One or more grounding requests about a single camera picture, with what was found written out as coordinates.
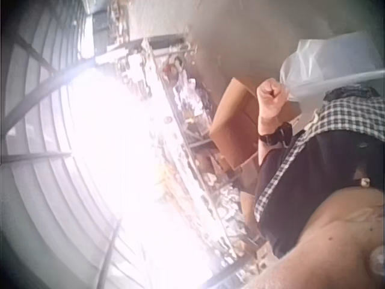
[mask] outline skin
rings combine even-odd
[[[287,92],[277,81],[268,79],[257,89],[257,97],[259,134],[271,134],[280,126],[277,115]],[[271,149],[259,142],[260,163]],[[383,212],[382,191],[358,187],[334,192],[310,217],[297,245],[245,288],[384,288],[383,277],[371,264],[374,255],[383,253]]]

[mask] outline hand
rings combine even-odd
[[[272,134],[281,125],[277,116],[288,100],[288,92],[282,84],[270,78],[257,88],[257,98],[258,132],[260,135]]]
[[[257,88],[257,98],[259,116],[264,119],[272,119],[279,114],[282,106],[288,100],[288,93],[282,84],[274,78],[269,78]]]

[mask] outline person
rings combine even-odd
[[[274,79],[256,91],[260,171],[249,193],[280,260],[250,288],[381,288],[371,264],[384,268],[384,98],[334,89],[293,136],[277,117],[288,93]]]

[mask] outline wristwatch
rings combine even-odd
[[[284,122],[273,134],[260,135],[259,139],[267,146],[274,146],[277,143],[282,143],[286,148],[289,146],[292,136],[293,130],[291,124]]]

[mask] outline checkered shirt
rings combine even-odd
[[[369,87],[352,85],[341,87],[326,94],[321,109],[307,130],[297,139],[278,171],[260,194],[254,214],[260,217],[274,189],[295,157],[303,150],[306,142],[317,134],[326,131],[346,130],[371,135],[385,141],[385,101]]]

